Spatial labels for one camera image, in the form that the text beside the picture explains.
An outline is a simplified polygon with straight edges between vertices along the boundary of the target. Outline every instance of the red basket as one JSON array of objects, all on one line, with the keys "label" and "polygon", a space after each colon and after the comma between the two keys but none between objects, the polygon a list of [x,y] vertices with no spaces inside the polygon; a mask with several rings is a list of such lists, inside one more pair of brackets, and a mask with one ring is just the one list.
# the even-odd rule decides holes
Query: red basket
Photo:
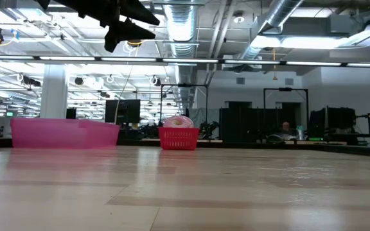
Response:
[{"label": "red basket", "polygon": [[158,128],[164,150],[195,150],[199,128]]}]

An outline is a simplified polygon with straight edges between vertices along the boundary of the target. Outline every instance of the ductwork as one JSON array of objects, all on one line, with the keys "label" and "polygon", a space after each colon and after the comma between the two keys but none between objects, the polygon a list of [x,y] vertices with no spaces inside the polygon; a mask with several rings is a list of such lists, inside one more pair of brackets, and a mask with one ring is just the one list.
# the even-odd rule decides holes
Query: ductwork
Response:
[{"label": "ductwork", "polygon": [[245,51],[239,56],[242,60],[252,60],[260,53],[263,47],[253,47],[252,44],[255,37],[264,31],[271,28],[278,28],[278,31],[282,31],[283,23],[292,15],[292,13],[301,5],[304,0],[273,0],[270,4],[269,11],[265,16],[265,20],[255,19],[254,27],[252,31],[255,32],[253,35],[253,41],[249,44]]},{"label": "ductwork", "polygon": [[[195,29],[197,27],[197,8],[190,5],[165,5],[165,15],[167,17],[167,30],[171,41],[190,42],[195,38]],[[175,58],[194,58],[195,46],[185,44],[172,44],[172,56]],[[175,75],[177,83],[195,84],[196,67],[189,65],[175,66]],[[183,107],[190,108],[186,105],[192,97],[189,95],[189,89],[179,89]]]}]

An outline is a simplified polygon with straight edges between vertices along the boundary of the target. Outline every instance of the ceiling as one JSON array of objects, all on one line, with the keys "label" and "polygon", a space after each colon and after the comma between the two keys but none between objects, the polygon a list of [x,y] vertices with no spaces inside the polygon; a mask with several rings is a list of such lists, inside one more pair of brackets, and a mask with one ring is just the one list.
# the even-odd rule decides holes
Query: ceiling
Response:
[{"label": "ceiling", "polygon": [[[250,28],[256,16],[265,13],[269,9],[271,1],[268,0],[239,0],[235,6],[235,11],[242,11],[243,18],[241,23],[231,20],[226,33],[226,42],[219,49],[219,56],[240,54],[248,44],[251,43]],[[326,18],[332,14],[350,14],[370,11],[370,1],[305,1],[298,8],[292,17],[316,17]],[[198,7],[197,22],[197,52],[196,57],[207,58],[211,39],[214,33],[217,13],[220,8],[220,0],[206,1],[205,5]],[[130,47],[126,42],[121,42],[115,52],[108,53],[103,48],[103,38],[108,29],[100,27],[100,23],[90,17],[79,18],[78,14],[68,8],[64,8],[56,3],[46,12],[43,12],[32,0],[18,1],[17,8],[0,8],[0,28],[4,35],[3,46],[0,46],[0,55],[68,55],[68,56],[140,56],[140,57],[167,57],[171,56],[170,46],[164,42],[169,41],[166,29],[166,17],[155,15],[160,20],[160,25],[151,26],[142,22],[135,23],[156,34],[155,40],[144,41],[139,48]],[[353,59],[360,62],[370,62],[370,48],[361,49],[289,49],[275,48],[273,50],[263,49],[260,56],[264,60],[315,60],[315,61],[337,61]],[[199,66],[197,80],[203,83],[206,77],[204,69],[206,66]],[[100,119],[103,115],[104,97],[95,92],[95,87],[107,90],[122,90],[127,77],[129,81],[125,92],[121,95],[124,99],[142,99],[143,110],[141,116],[147,119],[158,117],[159,110],[155,107],[159,100],[160,88],[150,82],[155,76],[163,83],[177,83],[175,79],[175,67],[167,66],[132,66],[132,65],[99,65],[99,64],[66,64],[67,74],[70,77],[69,86],[69,107],[77,107],[79,117]],[[281,67],[277,71],[290,73],[290,76],[300,76],[304,73],[300,67]],[[269,71],[273,71],[272,66],[262,67],[256,73],[245,75],[255,75],[254,79],[248,81],[244,86],[234,84],[235,73],[217,70],[215,79],[212,81],[212,88],[247,88],[255,85],[266,85],[272,83]],[[44,64],[34,63],[10,63],[0,61],[0,88],[7,89],[0,91],[0,110],[7,108],[22,111],[22,116],[38,116],[40,107],[40,88],[33,87],[35,91],[20,91],[29,86],[21,83],[22,76],[28,76],[43,84]],[[77,85],[75,78],[86,79],[90,85]],[[81,92],[80,90],[92,90],[92,92]],[[111,98],[118,99],[120,93],[110,94]],[[154,105],[147,105],[148,101],[153,101]],[[181,113],[178,94],[167,94],[164,102],[171,104],[164,106],[170,116]]]}]

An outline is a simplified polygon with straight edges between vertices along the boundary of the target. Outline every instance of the pillar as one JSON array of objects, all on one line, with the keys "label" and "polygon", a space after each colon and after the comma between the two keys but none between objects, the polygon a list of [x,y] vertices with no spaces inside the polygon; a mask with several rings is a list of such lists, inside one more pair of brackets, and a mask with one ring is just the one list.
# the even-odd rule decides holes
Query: pillar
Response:
[{"label": "pillar", "polygon": [[65,65],[45,65],[44,82],[42,83],[41,118],[66,118],[68,80]]}]

